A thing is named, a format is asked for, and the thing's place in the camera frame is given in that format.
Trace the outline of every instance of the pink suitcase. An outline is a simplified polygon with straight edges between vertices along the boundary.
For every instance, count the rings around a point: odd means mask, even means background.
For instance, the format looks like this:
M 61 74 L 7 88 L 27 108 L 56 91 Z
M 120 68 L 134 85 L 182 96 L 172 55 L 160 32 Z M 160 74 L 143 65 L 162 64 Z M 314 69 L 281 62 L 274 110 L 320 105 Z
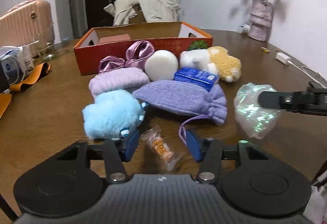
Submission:
M 51 24 L 49 2 L 23 2 L 0 17 L 0 46 L 22 46 L 41 38 L 43 42 L 54 42 Z M 31 51 L 33 56 L 37 55 L 33 45 Z

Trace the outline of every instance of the purple satin bow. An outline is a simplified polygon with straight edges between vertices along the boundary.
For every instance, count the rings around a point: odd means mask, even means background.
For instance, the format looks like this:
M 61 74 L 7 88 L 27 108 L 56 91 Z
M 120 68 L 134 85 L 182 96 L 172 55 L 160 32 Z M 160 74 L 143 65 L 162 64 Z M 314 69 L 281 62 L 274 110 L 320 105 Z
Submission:
M 126 51 L 126 61 L 123 58 L 107 56 L 100 61 L 99 74 L 107 73 L 124 67 L 138 67 L 144 70 L 145 62 L 153 55 L 154 47 L 149 41 L 138 41 Z

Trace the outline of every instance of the blue package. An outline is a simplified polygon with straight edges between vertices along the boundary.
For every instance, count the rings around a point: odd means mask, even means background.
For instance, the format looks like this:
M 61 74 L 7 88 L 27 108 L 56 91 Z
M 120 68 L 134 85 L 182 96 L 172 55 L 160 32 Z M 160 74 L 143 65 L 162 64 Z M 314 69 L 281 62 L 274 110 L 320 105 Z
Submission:
M 189 82 L 203 87 L 210 91 L 219 76 L 199 69 L 183 67 L 175 73 L 174 80 L 180 82 Z

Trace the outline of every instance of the wooden table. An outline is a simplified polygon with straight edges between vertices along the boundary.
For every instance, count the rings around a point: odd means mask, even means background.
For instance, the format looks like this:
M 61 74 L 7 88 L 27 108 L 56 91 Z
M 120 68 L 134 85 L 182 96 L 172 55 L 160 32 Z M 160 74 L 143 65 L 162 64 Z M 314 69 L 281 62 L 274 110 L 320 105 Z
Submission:
M 221 45 L 242 61 L 242 77 L 235 83 L 221 83 L 228 102 L 228 116 L 222 126 L 208 120 L 191 122 L 202 137 L 222 139 L 236 144 L 246 135 L 234 119 L 233 98 L 244 83 L 271 84 L 276 90 L 293 92 L 305 90 L 308 77 L 291 66 L 275 60 L 276 47 L 255 41 L 230 31 L 208 30 L 214 36 L 214 45 Z M 54 155 L 79 139 L 86 139 L 82 109 L 93 103 L 88 83 L 93 76 L 81 76 L 75 60 L 73 46 L 69 53 L 51 61 L 52 71 L 27 91 L 13 95 L 13 100 L 0 120 L 0 193 L 19 213 L 13 197 L 13 186 L 25 171 Z M 264 53 L 262 46 L 271 50 Z M 140 127 L 144 132 L 160 125 L 162 135 L 175 151 L 185 153 L 184 159 L 172 173 L 196 175 L 199 165 L 192 160 L 178 138 L 179 125 L 187 117 L 176 116 L 149 108 Z M 278 119 L 272 133 L 263 140 L 253 140 L 263 150 L 302 172 L 312 179 L 327 157 L 327 118 L 285 112 Z M 222 162 L 222 173 L 233 168 L 233 162 Z M 92 169 L 105 176 L 103 162 L 92 161 Z M 131 162 L 125 164 L 129 174 L 164 172 L 156 157 L 140 142 Z M 0 212 L 0 223 L 10 223 Z

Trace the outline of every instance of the pink vase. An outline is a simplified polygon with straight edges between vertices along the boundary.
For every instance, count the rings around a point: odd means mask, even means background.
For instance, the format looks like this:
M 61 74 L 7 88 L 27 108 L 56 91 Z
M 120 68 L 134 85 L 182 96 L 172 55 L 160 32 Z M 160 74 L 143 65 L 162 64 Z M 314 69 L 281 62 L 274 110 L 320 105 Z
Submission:
M 272 3 L 264 0 L 252 0 L 250 21 L 252 25 L 248 36 L 265 42 L 267 38 L 267 28 L 271 26 Z

